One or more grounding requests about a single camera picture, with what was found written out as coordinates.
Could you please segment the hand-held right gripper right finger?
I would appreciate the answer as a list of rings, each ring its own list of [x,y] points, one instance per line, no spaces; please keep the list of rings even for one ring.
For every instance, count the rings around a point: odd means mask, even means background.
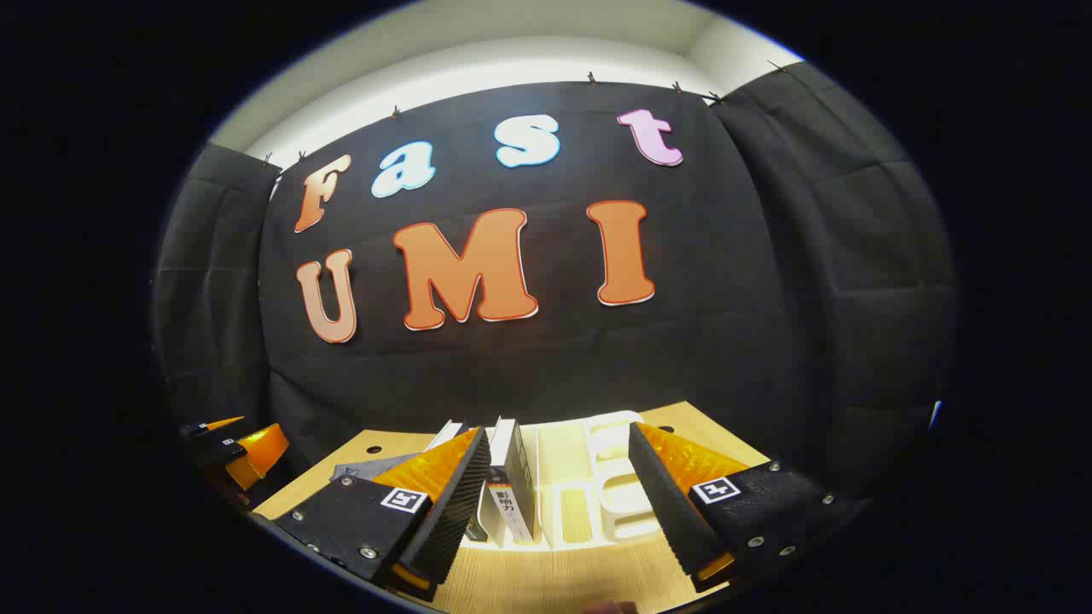
[[[870,504],[783,460],[746,464],[640,422],[630,424],[628,458],[672,554],[698,590],[748,587],[784,571]]]

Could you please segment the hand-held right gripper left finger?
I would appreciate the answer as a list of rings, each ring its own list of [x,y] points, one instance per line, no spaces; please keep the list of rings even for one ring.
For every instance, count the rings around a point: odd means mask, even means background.
[[[490,463],[486,432],[464,426],[419,454],[343,464],[270,523],[363,582],[432,601],[479,508]]]

